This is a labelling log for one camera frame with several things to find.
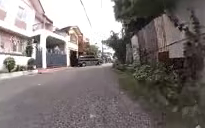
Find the gate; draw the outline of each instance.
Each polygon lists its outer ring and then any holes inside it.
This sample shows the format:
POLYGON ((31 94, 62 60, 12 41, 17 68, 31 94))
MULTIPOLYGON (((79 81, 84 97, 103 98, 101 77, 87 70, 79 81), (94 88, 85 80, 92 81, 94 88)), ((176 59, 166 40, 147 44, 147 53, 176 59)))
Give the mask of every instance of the gate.
MULTIPOLYGON (((36 67, 42 68, 42 50, 36 49, 36 67)), ((47 67, 62 67, 66 66, 66 54, 62 53, 46 53, 47 67)))
POLYGON ((42 51, 41 49, 36 49, 36 67, 42 68, 42 51))
POLYGON ((66 54, 62 53, 47 53, 47 67, 62 67, 66 66, 66 54))

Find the railing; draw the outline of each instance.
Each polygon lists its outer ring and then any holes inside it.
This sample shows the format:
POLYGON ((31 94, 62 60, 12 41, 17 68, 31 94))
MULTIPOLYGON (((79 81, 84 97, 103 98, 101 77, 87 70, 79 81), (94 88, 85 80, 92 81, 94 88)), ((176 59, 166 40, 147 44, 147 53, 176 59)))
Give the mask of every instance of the railing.
POLYGON ((39 29, 46 29, 49 31, 53 31, 55 27, 51 24, 43 24, 43 23, 37 23, 33 25, 33 31, 39 30, 39 29))
POLYGON ((33 31, 39 30, 39 29, 43 29, 44 26, 42 23, 37 23, 33 25, 33 31))

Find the house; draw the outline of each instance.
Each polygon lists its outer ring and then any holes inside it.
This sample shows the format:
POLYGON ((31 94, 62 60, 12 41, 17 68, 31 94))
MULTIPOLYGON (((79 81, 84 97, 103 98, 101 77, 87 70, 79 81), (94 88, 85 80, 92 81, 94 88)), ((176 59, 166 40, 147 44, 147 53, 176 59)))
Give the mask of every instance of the house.
POLYGON ((79 43, 83 44, 83 34, 77 26, 68 26, 62 29, 55 30, 55 33, 63 36, 67 39, 67 55, 70 56, 69 64, 71 66, 77 66, 77 58, 79 56, 79 43))
POLYGON ((35 10, 27 0, 0 0, 0 70, 12 56, 17 65, 26 65, 25 47, 30 41, 35 10))
POLYGON ((68 49, 78 51, 78 43, 70 43, 53 30, 53 21, 45 15, 40 0, 0 0, 0 70, 8 56, 17 65, 26 65, 30 57, 25 50, 30 42, 37 68, 69 66, 68 49))
POLYGON ((88 38, 86 38, 85 36, 83 36, 83 38, 80 38, 79 40, 79 55, 84 55, 87 52, 87 49, 90 46, 90 41, 88 38))

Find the asphalt road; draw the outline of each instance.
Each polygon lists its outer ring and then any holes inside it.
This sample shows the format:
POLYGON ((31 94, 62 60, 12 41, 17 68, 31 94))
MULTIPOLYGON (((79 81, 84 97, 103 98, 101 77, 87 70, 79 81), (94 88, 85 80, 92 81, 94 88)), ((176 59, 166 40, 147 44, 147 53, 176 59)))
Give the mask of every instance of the asphalt road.
POLYGON ((157 128, 110 65, 0 81, 0 128, 157 128))

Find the vegetation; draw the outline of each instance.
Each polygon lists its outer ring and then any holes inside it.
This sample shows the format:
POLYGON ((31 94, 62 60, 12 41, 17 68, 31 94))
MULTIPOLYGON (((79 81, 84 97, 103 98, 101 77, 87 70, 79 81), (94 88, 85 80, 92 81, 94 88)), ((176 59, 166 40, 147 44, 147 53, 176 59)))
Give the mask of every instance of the vegetation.
POLYGON ((14 69, 14 67, 15 67, 15 65, 16 65, 16 62, 15 62, 14 58, 12 58, 12 57, 7 57, 7 58, 4 60, 3 64, 5 65, 6 69, 7 69, 9 72, 11 72, 11 71, 14 69))
POLYGON ((118 33, 112 32, 111 36, 103 41, 106 45, 113 48, 115 51, 115 56, 121 63, 125 63, 126 58, 126 43, 128 43, 130 40, 120 38, 118 36, 118 33))
POLYGON ((116 20, 130 34, 140 30, 155 17, 171 10, 176 0, 113 0, 116 20))
POLYGON ((86 49, 87 55, 95 55, 97 56, 99 53, 99 48, 96 45, 89 45, 89 47, 86 49))
POLYGON ((27 62, 27 69, 28 69, 28 70, 34 70, 35 65, 36 65, 36 64, 35 64, 35 59, 31 58, 31 59, 29 59, 28 62, 27 62))
POLYGON ((14 71, 18 72, 18 71, 26 71, 26 70, 27 70, 26 66, 16 65, 16 68, 14 71))
MULTIPOLYGON (((141 62, 143 65, 126 67, 123 64, 114 64, 114 67, 131 73, 139 82, 140 89, 148 90, 148 93, 155 97, 154 101, 162 99, 163 105, 172 107, 174 112, 180 112, 183 117, 190 117, 195 124, 205 127, 205 84, 201 83, 205 61, 205 36, 201 34, 202 25, 194 11, 189 10, 191 23, 189 29, 188 23, 180 23, 180 20, 171 13, 177 0, 113 1, 115 17, 124 27, 124 37, 130 38, 163 13, 169 16, 177 29, 184 31, 188 40, 184 44, 185 61, 181 70, 173 70, 160 64, 151 66, 146 61, 141 62)), ((145 58, 144 52, 146 53, 146 51, 140 52, 140 59, 145 58)))

